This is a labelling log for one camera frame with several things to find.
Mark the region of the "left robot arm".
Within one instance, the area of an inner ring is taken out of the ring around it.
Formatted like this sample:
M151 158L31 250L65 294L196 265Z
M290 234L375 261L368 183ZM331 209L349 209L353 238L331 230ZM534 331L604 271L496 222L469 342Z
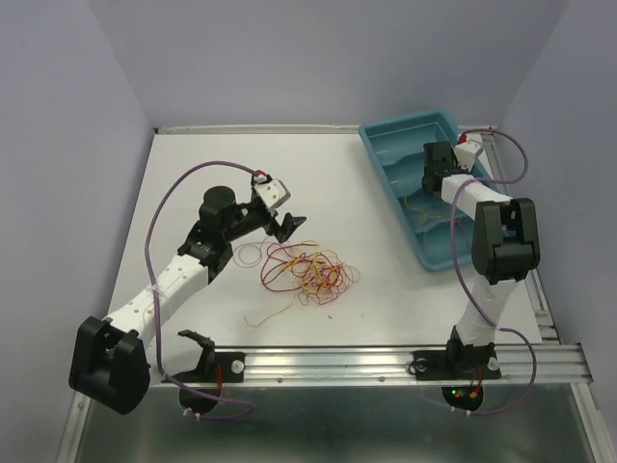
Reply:
M165 269L149 273L149 286L105 318L90 316L79 326L68 376L74 391L126 415L155 384L175 383L184 372L195 380L213 372L214 356L198 346L185 351L181 367L165 366L163 325L224 270L234 240L262 229L284 243L306 221L291 214L276 219L290 197L280 180L255 182L251 190L250 201L239 203L229 187L208 189L198 221Z

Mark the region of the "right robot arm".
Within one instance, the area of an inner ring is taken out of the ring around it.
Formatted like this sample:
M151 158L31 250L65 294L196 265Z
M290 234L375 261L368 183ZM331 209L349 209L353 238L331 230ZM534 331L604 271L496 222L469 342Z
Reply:
M500 194L474 177L469 167L476 149L470 142L433 142L423 149L423 189L451 206L451 220L461 211L473 221L470 255L476 280L464 288L469 302L445 350L415 354L416 363L425 366L419 375L466 379L480 372L499 378L499 320L514 289L540 262L535 203Z

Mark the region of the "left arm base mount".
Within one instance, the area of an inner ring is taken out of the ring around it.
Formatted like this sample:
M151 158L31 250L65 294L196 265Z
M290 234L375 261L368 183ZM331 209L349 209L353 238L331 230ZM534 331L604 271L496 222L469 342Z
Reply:
M196 342L201 348L201 355L193 368L180 370L173 375L174 379L183 383L217 382L223 384L244 381L245 354L243 352L216 352L213 340L191 330L182 330L177 334Z

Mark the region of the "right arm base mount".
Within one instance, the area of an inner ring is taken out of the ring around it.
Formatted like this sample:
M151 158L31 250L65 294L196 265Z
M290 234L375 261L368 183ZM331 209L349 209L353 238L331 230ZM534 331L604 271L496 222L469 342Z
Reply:
M495 345L463 345L450 339L443 349L416 350L408 372L418 381L497 380L501 371Z

